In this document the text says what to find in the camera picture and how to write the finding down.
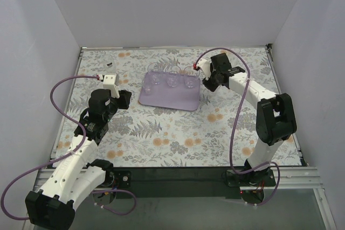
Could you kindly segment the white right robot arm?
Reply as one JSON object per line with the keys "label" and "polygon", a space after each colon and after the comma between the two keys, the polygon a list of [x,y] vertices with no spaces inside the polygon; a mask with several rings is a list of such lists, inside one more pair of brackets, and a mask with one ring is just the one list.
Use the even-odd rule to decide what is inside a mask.
{"label": "white right robot arm", "polygon": [[267,176],[279,147],[297,130],[291,97],[272,92],[251,80],[249,69],[233,67],[225,53],[215,55],[209,61],[200,58],[194,69],[204,73],[202,83],[208,90],[214,92],[224,86],[242,95],[240,103],[247,101],[256,109],[258,140],[244,168],[235,173],[244,182],[262,180]]}

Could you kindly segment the faceted clear tumbler glass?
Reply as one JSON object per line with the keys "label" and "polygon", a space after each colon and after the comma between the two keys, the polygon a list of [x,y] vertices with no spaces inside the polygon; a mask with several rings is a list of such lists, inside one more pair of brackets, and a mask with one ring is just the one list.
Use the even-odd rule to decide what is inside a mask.
{"label": "faceted clear tumbler glass", "polygon": [[149,79],[154,85],[158,85],[161,82],[163,73],[163,67],[157,62],[153,62],[148,66]]}

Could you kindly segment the clear stemmed glass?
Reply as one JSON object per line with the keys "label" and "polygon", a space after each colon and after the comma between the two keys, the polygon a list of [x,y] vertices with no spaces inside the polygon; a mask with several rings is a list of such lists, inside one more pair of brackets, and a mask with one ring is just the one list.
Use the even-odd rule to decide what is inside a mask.
{"label": "clear stemmed glass", "polygon": [[102,58],[102,63],[104,66],[105,74],[114,75],[116,74],[116,63],[112,55],[106,54]]}

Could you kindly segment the small clear glass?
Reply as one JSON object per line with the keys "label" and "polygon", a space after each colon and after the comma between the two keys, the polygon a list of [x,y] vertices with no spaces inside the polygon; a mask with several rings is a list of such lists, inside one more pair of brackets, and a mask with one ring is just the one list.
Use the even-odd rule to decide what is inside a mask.
{"label": "small clear glass", "polygon": [[153,93],[154,86],[153,86],[153,84],[152,84],[150,79],[143,79],[143,81],[142,81],[142,89],[143,89],[143,92],[146,95],[150,95],[150,94]]}

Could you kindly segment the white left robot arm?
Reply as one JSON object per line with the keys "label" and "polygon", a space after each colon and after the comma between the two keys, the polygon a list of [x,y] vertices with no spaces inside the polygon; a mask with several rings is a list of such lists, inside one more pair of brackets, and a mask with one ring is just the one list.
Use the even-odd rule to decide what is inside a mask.
{"label": "white left robot arm", "polygon": [[113,164],[96,160],[87,164],[108,131],[108,123],[119,109],[128,109],[130,91],[121,90],[119,97],[111,96],[109,89],[92,91],[88,107],[81,113],[79,125],[74,131],[67,157],[62,159],[50,178],[35,192],[25,198],[32,224],[46,229],[69,229],[77,208],[99,185],[109,182]]}

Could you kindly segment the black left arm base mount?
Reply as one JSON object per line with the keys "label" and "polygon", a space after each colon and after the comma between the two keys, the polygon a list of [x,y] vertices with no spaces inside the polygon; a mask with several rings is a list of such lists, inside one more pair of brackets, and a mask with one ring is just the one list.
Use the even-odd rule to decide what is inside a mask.
{"label": "black left arm base mount", "polygon": [[106,173],[106,186],[117,189],[129,188],[132,181],[132,172],[129,170],[111,170]]}

